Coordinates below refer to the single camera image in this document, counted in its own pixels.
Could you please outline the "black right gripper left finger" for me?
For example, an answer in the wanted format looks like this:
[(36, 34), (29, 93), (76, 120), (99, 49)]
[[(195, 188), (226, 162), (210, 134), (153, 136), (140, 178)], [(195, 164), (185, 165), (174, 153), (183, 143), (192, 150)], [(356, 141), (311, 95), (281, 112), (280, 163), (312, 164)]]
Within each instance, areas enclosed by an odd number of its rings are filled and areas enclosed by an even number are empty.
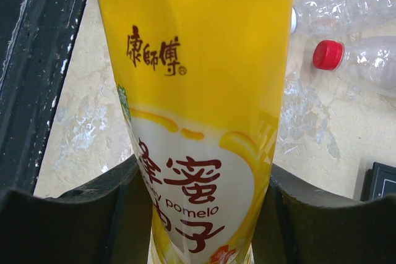
[(58, 198), (1, 189), (2, 263), (146, 263), (152, 203), (134, 156)]

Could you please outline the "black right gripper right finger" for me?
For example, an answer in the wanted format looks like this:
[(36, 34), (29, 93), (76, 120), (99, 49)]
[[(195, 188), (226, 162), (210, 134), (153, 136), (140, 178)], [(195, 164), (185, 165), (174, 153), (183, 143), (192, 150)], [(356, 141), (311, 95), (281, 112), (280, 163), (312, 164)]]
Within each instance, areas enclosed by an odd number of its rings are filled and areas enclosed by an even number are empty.
[(359, 202), (273, 165), (255, 263), (395, 263), (395, 195)]

